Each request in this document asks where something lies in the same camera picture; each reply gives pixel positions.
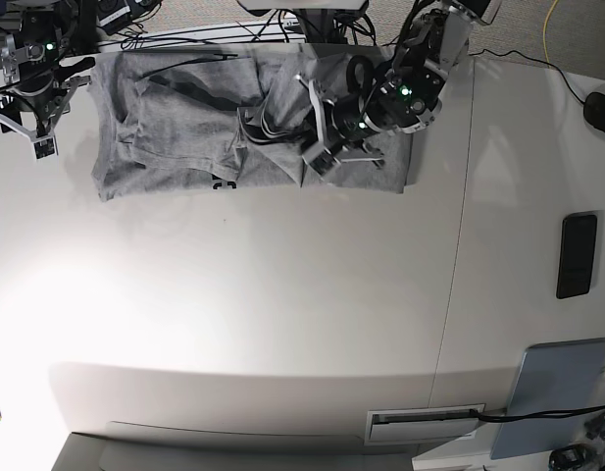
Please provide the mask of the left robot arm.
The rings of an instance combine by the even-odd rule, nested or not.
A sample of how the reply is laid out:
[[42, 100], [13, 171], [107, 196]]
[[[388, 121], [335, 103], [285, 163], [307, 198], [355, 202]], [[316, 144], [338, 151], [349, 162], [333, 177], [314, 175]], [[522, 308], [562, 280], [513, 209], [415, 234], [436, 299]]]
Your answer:
[[441, 110], [439, 95], [453, 67], [467, 54], [475, 25], [495, 19], [497, 1], [417, 1], [398, 35], [392, 57], [378, 66], [354, 56], [346, 69], [346, 95], [334, 98], [313, 78], [298, 76], [314, 113], [315, 140], [304, 163], [320, 176], [365, 152], [381, 167], [383, 154], [369, 146], [377, 134], [412, 134], [431, 125]]

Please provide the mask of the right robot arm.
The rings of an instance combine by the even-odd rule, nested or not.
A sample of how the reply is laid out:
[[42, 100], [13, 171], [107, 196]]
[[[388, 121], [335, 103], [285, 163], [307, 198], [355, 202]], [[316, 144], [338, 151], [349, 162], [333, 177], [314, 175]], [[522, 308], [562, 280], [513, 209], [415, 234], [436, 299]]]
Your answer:
[[89, 84], [97, 52], [95, 1], [21, 1], [21, 22], [0, 51], [1, 132], [25, 137], [37, 159], [58, 153], [55, 128]]

